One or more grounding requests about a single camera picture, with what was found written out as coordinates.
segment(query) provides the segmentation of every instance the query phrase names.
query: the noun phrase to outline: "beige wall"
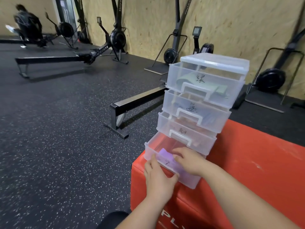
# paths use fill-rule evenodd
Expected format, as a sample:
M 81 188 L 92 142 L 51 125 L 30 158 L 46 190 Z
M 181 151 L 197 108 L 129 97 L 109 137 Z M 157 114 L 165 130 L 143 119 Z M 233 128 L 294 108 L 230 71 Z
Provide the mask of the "beige wall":
M 192 0 L 182 33 L 189 39 L 181 55 L 193 52 L 192 30 L 202 26 L 200 45 L 205 42 L 215 45 L 215 53 L 250 60 L 246 82 L 253 77 L 270 47 L 284 47 L 291 37 L 303 0 Z M 180 0 L 182 11 L 186 0 Z M 83 0 L 85 16 L 89 22 L 89 34 L 96 45 L 105 41 L 105 36 L 96 23 L 102 17 L 105 28 L 113 29 L 114 15 L 111 0 Z M 173 31 L 175 25 L 175 0 L 123 0 L 123 26 L 126 31 L 128 52 L 154 59 Z M 299 49 L 304 50 L 304 39 Z M 272 53 L 263 69 L 271 67 L 278 52 Z M 284 68 L 287 80 L 295 68 L 295 58 Z M 293 83 L 290 96 L 305 98 L 305 63 Z M 283 93 L 287 82 L 280 89 Z
M 0 35 L 13 35 L 5 25 L 16 26 L 13 15 L 17 12 L 15 5 L 22 4 L 25 8 L 39 17 L 44 33 L 54 33 L 54 25 L 45 18 L 44 13 L 47 11 L 51 20 L 55 23 L 57 18 L 52 0 L 0 0 Z

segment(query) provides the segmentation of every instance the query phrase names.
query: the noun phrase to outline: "drawer lid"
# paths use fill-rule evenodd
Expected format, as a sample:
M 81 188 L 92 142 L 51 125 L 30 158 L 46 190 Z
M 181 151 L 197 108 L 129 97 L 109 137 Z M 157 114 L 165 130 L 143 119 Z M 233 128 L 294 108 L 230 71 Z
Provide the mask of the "drawer lid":
M 248 73 L 250 66 L 250 61 L 246 59 L 239 59 L 210 53 L 198 53 L 194 55 L 183 56 L 180 58 L 180 61 L 242 75 L 246 75 Z

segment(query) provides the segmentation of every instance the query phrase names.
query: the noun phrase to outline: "white drawer handle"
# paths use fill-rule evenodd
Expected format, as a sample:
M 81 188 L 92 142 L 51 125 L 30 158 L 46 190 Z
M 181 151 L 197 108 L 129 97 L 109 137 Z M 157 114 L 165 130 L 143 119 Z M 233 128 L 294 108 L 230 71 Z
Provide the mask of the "white drawer handle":
M 213 90 L 198 87 L 196 85 L 193 85 L 193 84 L 190 84 L 190 83 L 187 83 L 187 82 L 183 82 L 183 84 L 182 84 L 182 88 L 181 88 L 182 93 L 185 92 L 184 89 L 186 87 L 192 88 L 192 89 L 195 89 L 195 90 L 198 90 L 198 91 L 201 91 L 201 92 L 205 92 L 206 93 L 206 96 L 204 97 L 205 101 L 208 101 L 210 99 L 211 95 L 213 94 Z
M 184 110 L 184 109 L 182 109 L 182 108 L 178 108 L 178 109 L 177 109 L 176 116 L 179 116 L 179 113 L 180 113 L 180 112 L 183 112 L 183 113 L 185 113 L 186 115 L 189 115 L 189 116 L 191 116 L 191 117 L 197 118 L 197 119 L 198 119 L 198 123 L 197 123 L 197 124 L 198 124 L 198 125 L 201 124 L 201 122 L 202 122 L 202 116 L 197 115 L 197 114 L 194 114 L 194 113 L 191 113 L 191 112 L 186 111 L 186 110 Z
M 174 131 L 174 130 L 170 130 L 170 133 L 169 133 L 169 136 L 170 136 L 170 138 L 172 137 L 172 134 L 175 134 L 176 136 L 178 136 L 178 137 L 180 137 L 181 139 L 184 139 L 184 140 L 186 140 L 188 143 L 187 143 L 187 146 L 191 146 L 191 144 L 192 144 L 192 139 L 190 139 L 189 137 L 187 137 L 187 136 L 183 136 L 183 135 L 181 135 L 180 133 L 178 133 L 178 132 L 176 132 L 176 131 Z

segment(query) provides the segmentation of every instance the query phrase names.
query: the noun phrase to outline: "translucent plastic container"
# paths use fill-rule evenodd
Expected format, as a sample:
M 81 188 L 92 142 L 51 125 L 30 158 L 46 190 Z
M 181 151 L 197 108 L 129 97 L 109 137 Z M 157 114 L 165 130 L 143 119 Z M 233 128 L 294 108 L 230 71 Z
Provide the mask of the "translucent plastic container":
M 159 112 L 157 130 L 183 143 L 203 155 L 208 155 L 217 133 L 206 130 L 185 117 L 175 117 L 167 112 Z
M 182 166 L 174 160 L 173 154 L 171 153 L 173 149 L 183 146 L 184 145 L 181 142 L 158 132 L 149 142 L 145 143 L 144 158 L 150 160 L 151 156 L 155 153 L 157 161 L 162 166 L 173 173 L 179 173 L 179 182 L 191 189 L 195 189 L 200 177 L 187 173 Z
M 249 61 L 209 53 L 181 57 L 170 64 L 166 87 L 201 96 L 204 101 L 231 108 L 249 71 Z
M 196 122 L 197 126 L 220 133 L 231 112 L 203 101 L 203 98 L 173 90 L 165 91 L 163 111 L 176 117 L 185 117 Z

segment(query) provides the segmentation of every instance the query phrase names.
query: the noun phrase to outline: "person sitting on rowing machine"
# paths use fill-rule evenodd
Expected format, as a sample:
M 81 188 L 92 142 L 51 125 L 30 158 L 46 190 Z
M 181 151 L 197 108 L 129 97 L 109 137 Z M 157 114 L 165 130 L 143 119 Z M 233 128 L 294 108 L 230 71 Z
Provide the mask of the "person sitting on rowing machine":
M 21 4 L 17 4 L 16 9 L 18 10 L 18 13 L 14 15 L 14 20 L 19 29 L 9 25 L 6 25 L 6 28 L 10 32 L 19 35 L 24 41 L 26 39 L 37 41 L 37 45 L 39 47 L 46 47 L 46 42 L 42 35 L 42 25 L 39 18 L 36 15 L 28 12 L 27 9 Z

